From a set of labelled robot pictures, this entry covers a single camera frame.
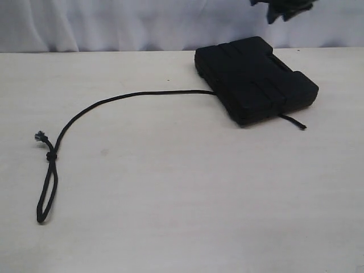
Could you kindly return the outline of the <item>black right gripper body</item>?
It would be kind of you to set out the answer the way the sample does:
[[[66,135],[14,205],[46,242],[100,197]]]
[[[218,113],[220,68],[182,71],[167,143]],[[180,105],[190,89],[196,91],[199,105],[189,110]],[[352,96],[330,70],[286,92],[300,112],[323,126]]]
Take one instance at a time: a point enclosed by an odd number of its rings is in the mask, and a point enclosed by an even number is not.
[[[266,14],[268,24],[273,24],[278,18],[282,18],[284,22],[293,17],[309,11],[313,8],[316,0],[249,0],[251,6],[258,3],[268,4]]]

